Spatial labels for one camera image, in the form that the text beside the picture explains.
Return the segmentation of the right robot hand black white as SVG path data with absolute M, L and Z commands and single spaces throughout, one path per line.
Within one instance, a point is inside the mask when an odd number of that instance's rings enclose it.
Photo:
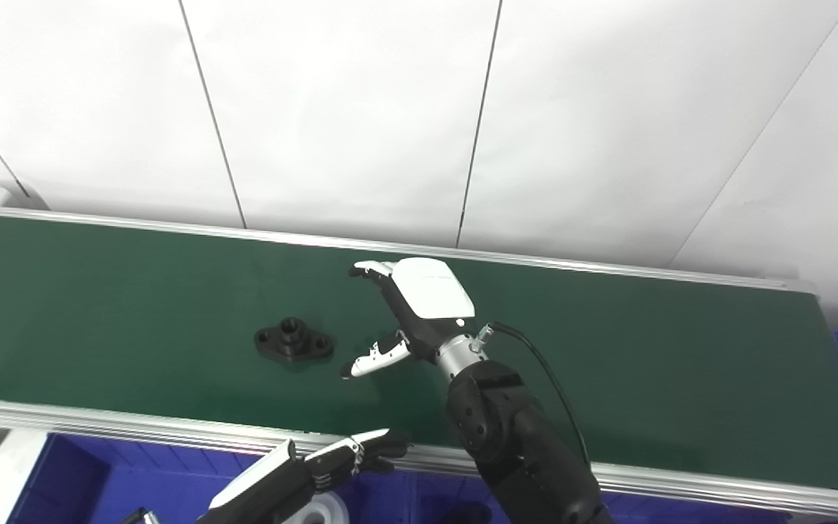
M 368 354 L 343 365 L 342 378 L 364 377 L 413 358 L 430 362 L 453 381 L 463 369 L 487 360 L 470 332 L 475 306 L 442 260 L 362 260 L 348 274 L 375 283 L 398 327 L 373 343 Z

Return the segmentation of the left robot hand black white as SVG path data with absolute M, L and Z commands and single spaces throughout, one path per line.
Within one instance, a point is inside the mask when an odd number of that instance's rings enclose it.
M 408 432 L 392 429 L 350 435 L 305 456 L 286 439 L 216 494 L 197 522 L 283 523 L 360 473 L 392 473 L 392 461 L 409 447 Z

